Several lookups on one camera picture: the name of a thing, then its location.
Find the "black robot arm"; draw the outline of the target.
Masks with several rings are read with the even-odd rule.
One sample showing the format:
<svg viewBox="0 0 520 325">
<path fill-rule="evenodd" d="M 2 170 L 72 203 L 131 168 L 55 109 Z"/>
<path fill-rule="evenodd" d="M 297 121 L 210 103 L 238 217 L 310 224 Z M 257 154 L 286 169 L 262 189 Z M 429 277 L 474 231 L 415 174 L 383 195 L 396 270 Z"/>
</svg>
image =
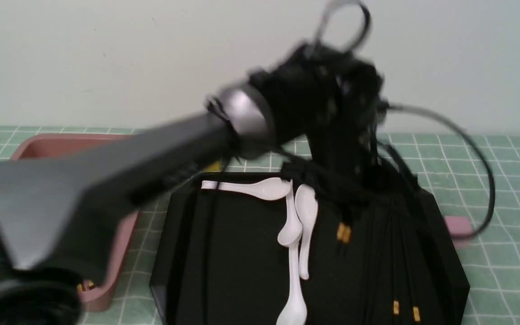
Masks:
<svg viewBox="0 0 520 325">
<path fill-rule="evenodd" d="M 360 136 L 383 84 L 371 62 L 304 43 L 199 115 L 64 157 L 0 161 L 0 325 L 76 324 L 76 286 L 105 282 L 128 214 L 224 157 L 252 160 L 310 132 Z"/>
</svg>

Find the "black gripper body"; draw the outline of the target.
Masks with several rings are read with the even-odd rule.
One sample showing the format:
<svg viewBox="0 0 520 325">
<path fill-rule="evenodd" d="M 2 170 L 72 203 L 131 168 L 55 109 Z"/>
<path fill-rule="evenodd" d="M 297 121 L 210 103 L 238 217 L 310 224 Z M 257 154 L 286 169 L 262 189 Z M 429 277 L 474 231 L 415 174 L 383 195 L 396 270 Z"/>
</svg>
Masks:
<svg viewBox="0 0 520 325">
<path fill-rule="evenodd" d="M 384 83 L 375 66 L 352 53 L 302 43 L 272 70 L 248 78 L 272 111 L 276 144 L 300 135 L 312 159 L 287 163 L 283 171 L 312 186 L 316 197 L 349 216 L 357 208 L 387 203 L 418 208 L 418 181 L 397 158 L 378 156 L 376 127 L 386 114 Z"/>
</svg>

